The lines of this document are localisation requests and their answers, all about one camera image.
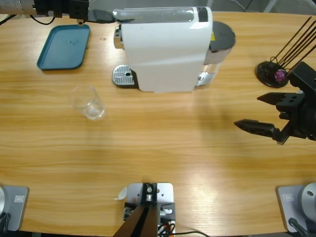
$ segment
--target clear glass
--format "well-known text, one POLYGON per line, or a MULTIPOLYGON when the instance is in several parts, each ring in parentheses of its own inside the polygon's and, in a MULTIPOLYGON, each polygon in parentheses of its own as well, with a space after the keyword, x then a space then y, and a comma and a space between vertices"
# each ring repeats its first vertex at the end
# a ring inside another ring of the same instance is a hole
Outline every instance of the clear glass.
POLYGON ((105 107, 94 87, 91 85, 78 86, 70 95, 73 108, 88 119, 100 119, 105 113, 105 107))

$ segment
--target plastic tray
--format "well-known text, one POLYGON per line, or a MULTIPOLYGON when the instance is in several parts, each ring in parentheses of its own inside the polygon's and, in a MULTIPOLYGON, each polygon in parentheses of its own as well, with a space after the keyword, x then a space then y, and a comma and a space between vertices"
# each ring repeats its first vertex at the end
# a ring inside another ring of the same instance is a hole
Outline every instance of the plastic tray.
POLYGON ((75 69, 82 65, 90 36, 87 25, 54 27, 39 56, 38 67, 42 70, 75 69))

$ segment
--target label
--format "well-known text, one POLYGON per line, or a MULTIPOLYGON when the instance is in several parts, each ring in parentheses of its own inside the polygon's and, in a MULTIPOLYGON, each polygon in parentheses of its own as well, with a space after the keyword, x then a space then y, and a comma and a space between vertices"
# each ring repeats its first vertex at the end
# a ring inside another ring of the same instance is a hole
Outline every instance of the label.
POLYGON ((284 201, 293 201, 293 195, 292 194, 283 194, 283 200, 284 201))
POLYGON ((14 202, 24 202, 25 196, 15 196, 14 202))
POLYGON ((212 31, 211 41, 216 41, 214 32, 212 31))

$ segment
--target wooden table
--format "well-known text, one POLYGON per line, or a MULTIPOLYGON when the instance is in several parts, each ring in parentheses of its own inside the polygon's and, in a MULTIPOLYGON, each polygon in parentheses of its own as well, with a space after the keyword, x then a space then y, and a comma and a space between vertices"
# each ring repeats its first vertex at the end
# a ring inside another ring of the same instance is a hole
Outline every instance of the wooden table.
MULTIPOLYGON (((42 72, 36 62, 49 31, 32 19, 0 28, 0 181, 30 188, 22 230, 111 236, 123 223, 133 182, 174 185, 177 230, 212 236, 285 231, 276 187, 315 182, 316 143, 289 138, 284 146, 246 133, 239 119, 283 127, 274 106, 256 98, 272 89, 254 75, 307 19, 303 15, 214 13, 237 44, 215 81, 192 93, 120 89, 112 70, 126 63, 115 49, 115 24, 89 23, 82 67, 42 72), (70 91, 93 85, 107 107, 90 121, 68 103, 70 91)), ((316 55, 305 60, 316 68, 316 55)))

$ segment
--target white coffee machine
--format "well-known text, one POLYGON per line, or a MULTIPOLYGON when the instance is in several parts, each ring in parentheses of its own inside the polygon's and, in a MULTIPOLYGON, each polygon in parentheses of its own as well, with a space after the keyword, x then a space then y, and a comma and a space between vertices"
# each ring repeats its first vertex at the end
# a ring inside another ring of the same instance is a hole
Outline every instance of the white coffee machine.
POLYGON ((192 91, 205 62, 212 34, 208 7, 133 8, 114 10, 116 48, 128 65, 114 69, 121 87, 153 92, 192 91))

